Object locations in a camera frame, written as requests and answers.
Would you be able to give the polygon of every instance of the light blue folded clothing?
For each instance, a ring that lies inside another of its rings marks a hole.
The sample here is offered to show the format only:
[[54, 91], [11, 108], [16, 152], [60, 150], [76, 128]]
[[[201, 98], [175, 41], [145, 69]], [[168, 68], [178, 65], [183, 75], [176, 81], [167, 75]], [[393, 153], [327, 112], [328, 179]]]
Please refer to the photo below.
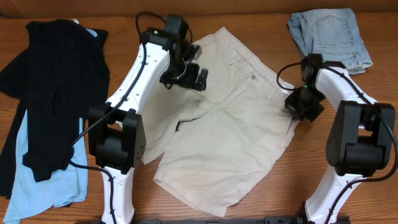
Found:
[[[8, 205], [4, 223], [17, 224], [23, 218], [37, 215], [51, 206], [62, 207], [71, 202], [81, 202], [87, 196], [88, 172], [69, 165], [66, 170], [52, 173], [51, 179], [36, 182], [32, 169], [22, 164], [22, 156], [28, 150], [27, 113], [19, 128], [16, 142], [16, 178], [12, 196]], [[80, 118], [79, 133], [83, 131], [83, 119]], [[87, 165], [84, 138], [74, 145], [72, 161]]]
[[351, 9], [293, 13], [287, 25], [303, 57], [322, 54], [324, 60], [342, 62], [349, 74], [363, 73], [373, 64]]

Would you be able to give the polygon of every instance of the wooden surface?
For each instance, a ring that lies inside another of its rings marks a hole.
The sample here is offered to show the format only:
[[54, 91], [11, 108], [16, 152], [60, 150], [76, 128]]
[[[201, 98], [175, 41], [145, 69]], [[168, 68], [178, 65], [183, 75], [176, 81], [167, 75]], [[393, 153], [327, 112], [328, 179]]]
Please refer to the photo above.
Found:
[[[357, 13], [361, 36], [374, 65], [354, 81], [380, 102], [398, 108], [398, 13]], [[284, 65], [298, 62], [299, 51], [292, 40], [286, 21], [288, 14], [258, 14], [240, 16], [187, 17], [194, 39], [216, 32], [225, 26], [252, 50], [269, 68], [278, 71]], [[0, 20], [0, 69], [4, 68], [28, 45], [25, 25], [29, 19]], [[106, 29], [109, 37], [104, 47], [106, 62], [111, 71], [109, 94], [112, 94], [129, 71], [137, 54], [138, 36], [133, 17], [82, 18], [86, 27]], [[285, 81], [301, 85], [299, 68], [283, 74]], [[3, 146], [14, 117], [17, 100], [0, 93], [0, 147]], [[228, 209], [225, 218], [261, 218], [265, 215], [295, 214], [300, 204], [309, 198], [319, 184], [325, 169], [325, 143], [335, 112], [324, 102], [325, 110], [312, 124], [302, 122], [285, 154], [272, 171], [261, 180], [237, 205]], [[156, 185], [152, 178], [160, 161], [139, 166], [134, 176], [134, 206], [137, 218], [180, 220], [214, 218], [185, 205]], [[92, 156], [88, 163], [94, 165]], [[377, 172], [380, 176], [387, 169]], [[22, 223], [73, 223], [100, 218], [103, 212], [101, 174], [89, 171], [87, 200], [70, 208], [51, 208], [23, 220]], [[380, 182], [360, 185], [343, 207], [341, 214], [350, 215], [353, 223], [398, 223], [398, 176]], [[0, 198], [0, 218], [8, 201]]]
[[141, 11], [166, 15], [300, 12], [350, 7], [356, 12], [396, 11], [396, 0], [0, 0], [9, 18], [128, 16]]

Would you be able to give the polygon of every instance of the beige pants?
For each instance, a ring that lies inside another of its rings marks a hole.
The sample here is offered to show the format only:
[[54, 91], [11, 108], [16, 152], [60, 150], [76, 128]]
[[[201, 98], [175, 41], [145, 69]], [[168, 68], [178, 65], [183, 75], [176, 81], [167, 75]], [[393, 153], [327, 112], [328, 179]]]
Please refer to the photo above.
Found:
[[[156, 88], [143, 117], [144, 163], [164, 152], [154, 181], [192, 208], [223, 217], [271, 170], [297, 122], [275, 73], [224, 27], [196, 44], [203, 47], [196, 63], [209, 70], [207, 89]], [[187, 122], [175, 131], [179, 121]]]

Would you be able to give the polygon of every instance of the wooden table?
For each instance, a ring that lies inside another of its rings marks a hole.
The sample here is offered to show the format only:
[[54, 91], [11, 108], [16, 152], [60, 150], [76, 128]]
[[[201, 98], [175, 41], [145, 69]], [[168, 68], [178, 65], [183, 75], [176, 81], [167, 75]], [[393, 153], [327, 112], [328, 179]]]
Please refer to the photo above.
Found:
[[[357, 13], [361, 37], [374, 65], [354, 81], [370, 96], [398, 108], [398, 13]], [[269, 68], [278, 71], [284, 65], [301, 59], [289, 34], [288, 14], [225, 15], [187, 17], [194, 40], [216, 32], [225, 26], [252, 50]], [[3, 69], [28, 45], [25, 25], [31, 19], [0, 20], [0, 69]], [[81, 18], [85, 27], [105, 29], [109, 37], [104, 47], [106, 63], [111, 70], [111, 95], [122, 82], [136, 58], [139, 45], [134, 17]], [[141, 29], [159, 25], [153, 19], [142, 18]], [[286, 70], [285, 81], [301, 85], [298, 68]], [[0, 93], [0, 146], [4, 145], [18, 101]], [[262, 218], [265, 215], [295, 214], [300, 204], [314, 193], [325, 170], [325, 143], [335, 111], [328, 102], [324, 112], [312, 124], [302, 122], [285, 154], [272, 171], [261, 180], [237, 205], [228, 209], [225, 218]], [[152, 178], [161, 158], [139, 166], [134, 176], [134, 206], [138, 219], [160, 218], [181, 220], [214, 218], [185, 205], [156, 185]], [[89, 165], [94, 165], [88, 155]], [[389, 166], [375, 176], [383, 175]], [[398, 177], [360, 185], [346, 202], [340, 214], [350, 215], [353, 223], [398, 223]], [[3, 218], [8, 200], [0, 198]], [[22, 223], [73, 223], [98, 220], [103, 212], [103, 183], [99, 172], [89, 171], [88, 196], [85, 202], [70, 208], [51, 208], [23, 220]]]

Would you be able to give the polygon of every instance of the denim pocket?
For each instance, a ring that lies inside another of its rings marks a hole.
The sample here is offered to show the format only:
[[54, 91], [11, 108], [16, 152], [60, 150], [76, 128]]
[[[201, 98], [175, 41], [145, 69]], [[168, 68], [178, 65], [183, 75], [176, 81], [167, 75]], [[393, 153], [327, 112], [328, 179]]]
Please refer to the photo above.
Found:
[[317, 19], [316, 26], [319, 47], [355, 46], [347, 20], [330, 15]]

